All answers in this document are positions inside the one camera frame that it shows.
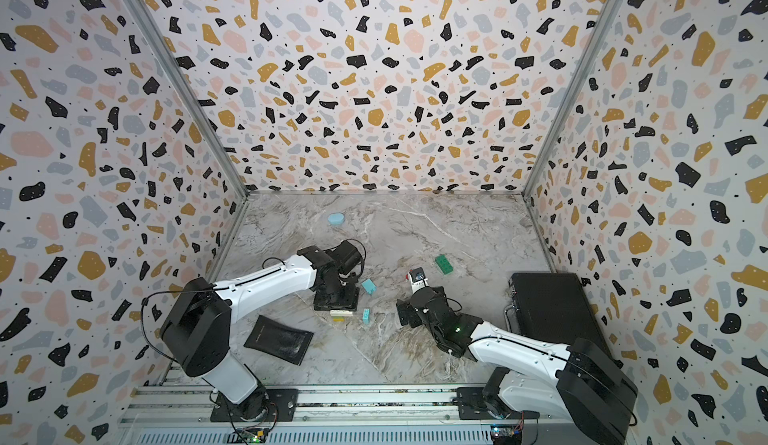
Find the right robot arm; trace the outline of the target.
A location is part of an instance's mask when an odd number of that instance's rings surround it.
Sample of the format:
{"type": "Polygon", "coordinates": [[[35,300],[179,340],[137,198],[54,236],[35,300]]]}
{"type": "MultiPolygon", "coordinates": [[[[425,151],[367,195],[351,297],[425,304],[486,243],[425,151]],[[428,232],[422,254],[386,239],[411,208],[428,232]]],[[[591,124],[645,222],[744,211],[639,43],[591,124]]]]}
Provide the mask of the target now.
{"type": "Polygon", "coordinates": [[[452,308],[438,287],[420,286],[396,303],[403,325],[423,326],[437,348],[455,358],[494,365],[484,388],[489,414],[535,411],[567,418],[596,444],[623,444],[639,422],[638,390],[609,354],[577,338],[547,343],[496,327],[452,308]]]}

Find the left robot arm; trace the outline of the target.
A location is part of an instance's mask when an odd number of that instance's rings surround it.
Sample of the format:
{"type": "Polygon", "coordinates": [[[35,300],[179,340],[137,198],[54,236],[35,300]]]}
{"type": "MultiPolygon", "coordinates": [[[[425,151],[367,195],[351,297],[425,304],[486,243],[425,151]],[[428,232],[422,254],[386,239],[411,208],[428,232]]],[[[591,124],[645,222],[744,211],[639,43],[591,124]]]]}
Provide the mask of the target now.
{"type": "Polygon", "coordinates": [[[232,327],[287,295],[309,290],[319,311],[357,310],[366,252],[350,240],[309,246],[249,275],[210,283],[194,279],[179,293],[160,328],[170,356],[189,377],[210,384],[231,417],[262,419],[273,407],[257,376],[230,351],[232,327]]]}

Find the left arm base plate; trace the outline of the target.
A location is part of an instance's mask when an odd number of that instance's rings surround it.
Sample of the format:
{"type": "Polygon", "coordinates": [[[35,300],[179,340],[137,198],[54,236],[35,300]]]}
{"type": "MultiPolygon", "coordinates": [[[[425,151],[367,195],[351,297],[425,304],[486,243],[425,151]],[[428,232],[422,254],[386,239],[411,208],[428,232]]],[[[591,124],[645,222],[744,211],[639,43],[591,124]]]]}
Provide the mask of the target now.
{"type": "Polygon", "coordinates": [[[251,424],[291,422],[298,403],[296,388],[257,389],[240,404],[234,404],[218,392],[210,415],[213,423],[251,424]]]}

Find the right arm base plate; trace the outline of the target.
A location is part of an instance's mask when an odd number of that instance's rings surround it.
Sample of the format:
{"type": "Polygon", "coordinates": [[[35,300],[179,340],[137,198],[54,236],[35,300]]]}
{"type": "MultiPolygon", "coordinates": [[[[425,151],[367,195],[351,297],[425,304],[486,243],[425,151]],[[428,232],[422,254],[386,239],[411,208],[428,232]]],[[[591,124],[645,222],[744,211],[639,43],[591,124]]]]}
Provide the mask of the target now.
{"type": "Polygon", "coordinates": [[[461,420],[518,420],[538,419],[536,411],[518,411],[510,408],[501,398],[498,387],[459,387],[451,400],[458,407],[461,420]]]}

